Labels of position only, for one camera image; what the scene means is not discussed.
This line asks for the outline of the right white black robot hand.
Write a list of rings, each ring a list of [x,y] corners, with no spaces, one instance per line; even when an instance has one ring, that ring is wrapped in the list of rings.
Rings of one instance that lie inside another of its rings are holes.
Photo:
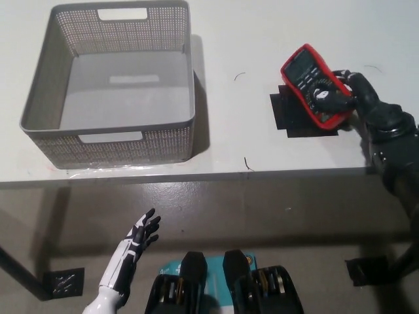
[[[318,80],[308,90],[309,104],[317,112],[343,114],[355,111],[372,143],[418,133],[414,117],[398,104],[381,101],[363,74],[349,70],[334,71],[333,74],[350,94],[345,95],[330,80]]]

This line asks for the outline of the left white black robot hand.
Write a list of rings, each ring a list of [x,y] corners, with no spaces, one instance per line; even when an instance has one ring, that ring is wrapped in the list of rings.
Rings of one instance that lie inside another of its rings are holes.
[[[155,209],[152,208],[132,226],[113,253],[99,287],[110,288],[119,294],[130,289],[137,262],[147,248],[158,239],[156,232],[160,227],[160,220],[161,217],[155,216]]]

